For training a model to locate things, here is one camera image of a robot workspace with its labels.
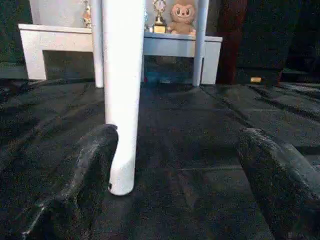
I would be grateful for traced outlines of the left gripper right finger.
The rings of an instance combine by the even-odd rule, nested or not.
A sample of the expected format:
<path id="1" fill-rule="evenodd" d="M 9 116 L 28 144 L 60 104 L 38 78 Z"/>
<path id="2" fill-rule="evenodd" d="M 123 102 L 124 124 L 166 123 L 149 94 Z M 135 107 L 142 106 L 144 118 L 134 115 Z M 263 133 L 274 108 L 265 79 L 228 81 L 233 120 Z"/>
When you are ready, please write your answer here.
<path id="1" fill-rule="evenodd" d="M 276 240 L 320 238 L 320 170 L 289 142 L 243 128 L 236 151 Z"/>

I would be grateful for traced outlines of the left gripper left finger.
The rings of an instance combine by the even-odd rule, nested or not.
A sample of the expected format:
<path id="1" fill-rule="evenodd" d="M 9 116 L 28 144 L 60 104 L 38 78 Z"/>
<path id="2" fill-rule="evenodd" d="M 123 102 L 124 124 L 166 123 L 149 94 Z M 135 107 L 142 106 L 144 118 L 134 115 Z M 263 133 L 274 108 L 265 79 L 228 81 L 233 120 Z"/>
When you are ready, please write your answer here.
<path id="1" fill-rule="evenodd" d="M 72 168 L 51 195 L 28 209 L 24 240 L 87 240 L 104 199 L 118 145 L 117 126 L 102 124 L 84 135 L 67 159 Z"/>

